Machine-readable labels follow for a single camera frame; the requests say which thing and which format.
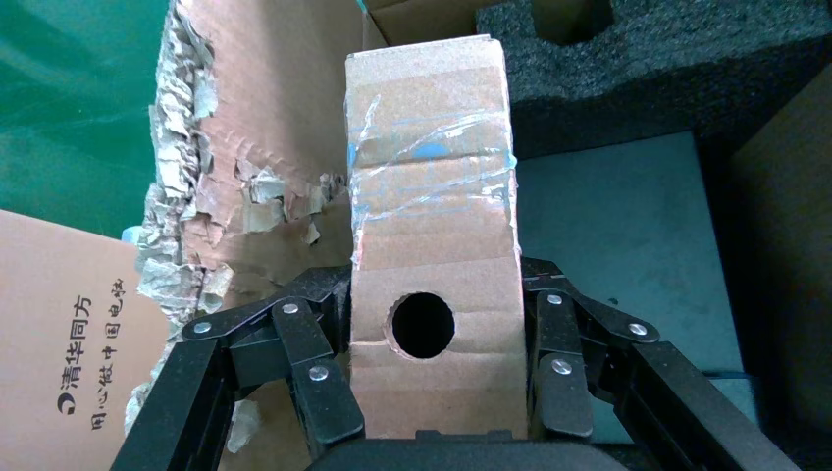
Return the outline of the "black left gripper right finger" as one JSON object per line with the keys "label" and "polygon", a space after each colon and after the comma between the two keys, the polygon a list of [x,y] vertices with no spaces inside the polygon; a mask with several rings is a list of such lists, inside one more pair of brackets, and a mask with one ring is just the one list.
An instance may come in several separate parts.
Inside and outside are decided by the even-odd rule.
{"label": "black left gripper right finger", "polygon": [[795,470],[655,326],[578,291],[553,262],[521,259],[532,439],[585,442],[592,401],[661,470]]}

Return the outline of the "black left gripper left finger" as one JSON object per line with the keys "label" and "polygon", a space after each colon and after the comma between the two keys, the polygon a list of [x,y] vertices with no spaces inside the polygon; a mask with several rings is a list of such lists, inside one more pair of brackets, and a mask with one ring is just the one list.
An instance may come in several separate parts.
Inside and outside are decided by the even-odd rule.
{"label": "black left gripper left finger", "polygon": [[137,415],[115,470],[215,470],[234,405],[286,381],[312,459],[366,436],[343,369],[351,269],[311,268],[275,294],[188,323]]}

